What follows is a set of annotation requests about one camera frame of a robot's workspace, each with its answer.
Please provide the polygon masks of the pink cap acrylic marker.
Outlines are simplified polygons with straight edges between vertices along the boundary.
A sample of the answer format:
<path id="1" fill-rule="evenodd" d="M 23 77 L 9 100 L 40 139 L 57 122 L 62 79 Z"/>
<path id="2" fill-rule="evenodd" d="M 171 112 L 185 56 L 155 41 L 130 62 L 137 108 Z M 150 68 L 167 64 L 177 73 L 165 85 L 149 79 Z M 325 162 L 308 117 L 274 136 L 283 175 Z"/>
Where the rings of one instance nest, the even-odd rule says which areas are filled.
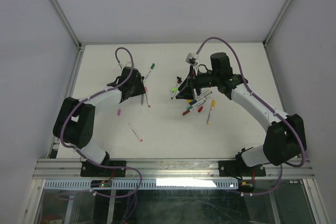
<path id="1" fill-rule="evenodd" d="M 145 97 L 146 97 L 146 103 L 147 103 L 147 106 L 148 106 L 148 108 L 150 108 L 150 107 L 151 107 L 151 104 L 150 104 L 149 92 L 148 92 L 148 88 L 147 88 L 147 86 L 145 86 Z"/>

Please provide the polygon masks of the magenta cap acrylic marker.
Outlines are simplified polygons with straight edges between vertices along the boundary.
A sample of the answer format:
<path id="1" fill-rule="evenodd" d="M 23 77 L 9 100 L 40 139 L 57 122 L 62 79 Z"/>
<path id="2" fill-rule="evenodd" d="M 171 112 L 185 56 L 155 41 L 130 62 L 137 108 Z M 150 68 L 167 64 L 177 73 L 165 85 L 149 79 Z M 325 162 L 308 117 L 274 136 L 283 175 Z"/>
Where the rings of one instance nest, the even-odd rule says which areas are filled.
<path id="1" fill-rule="evenodd" d="M 134 135 L 137 137 L 137 139 L 138 139 L 140 142 L 142 142 L 143 139 L 142 139 L 142 137 L 139 135 L 139 133 L 137 132 L 137 130 L 135 129 L 135 127 L 134 127 L 132 124 L 130 124 L 130 123 L 129 123 L 129 127 L 130 127 L 130 129 L 132 130 L 132 132 L 134 133 Z"/>

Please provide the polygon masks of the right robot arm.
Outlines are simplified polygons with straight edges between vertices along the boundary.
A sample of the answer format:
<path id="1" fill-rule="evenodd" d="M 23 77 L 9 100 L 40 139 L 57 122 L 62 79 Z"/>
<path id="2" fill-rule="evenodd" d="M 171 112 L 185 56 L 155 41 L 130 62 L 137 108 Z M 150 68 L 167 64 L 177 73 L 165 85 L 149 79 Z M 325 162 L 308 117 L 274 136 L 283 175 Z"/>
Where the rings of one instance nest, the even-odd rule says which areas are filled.
<path id="1" fill-rule="evenodd" d="M 270 106 L 248 88 L 248 81 L 233 73 L 226 53 L 212 54 L 211 68 L 205 72 L 198 70 L 197 58 L 197 54 L 186 57 L 190 70 L 175 97 L 194 100 L 202 89 L 216 87 L 221 94 L 244 108 L 266 132 L 263 145 L 243 149 L 236 155 L 235 171 L 238 174 L 247 175 L 256 165 L 288 164 L 297 155 L 301 155 L 301 161 L 305 162 L 307 143 L 303 119 L 299 115 L 289 115 Z"/>

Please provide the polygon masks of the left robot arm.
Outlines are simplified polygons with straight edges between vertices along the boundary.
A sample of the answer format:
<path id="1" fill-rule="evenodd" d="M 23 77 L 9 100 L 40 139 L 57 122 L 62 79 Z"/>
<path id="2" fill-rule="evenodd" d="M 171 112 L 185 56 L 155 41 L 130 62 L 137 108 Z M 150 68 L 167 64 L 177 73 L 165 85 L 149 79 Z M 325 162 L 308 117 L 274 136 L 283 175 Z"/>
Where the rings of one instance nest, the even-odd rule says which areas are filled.
<path id="1" fill-rule="evenodd" d="M 104 176 L 110 170 L 110 156 L 92 139 L 95 116 L 144 93 L 143 77 L 138 69 L 124 67 L 114 82 L 83 102 L 65 98 L 52 133 L 69 148 L 79 151 L 97 175 Z"/>

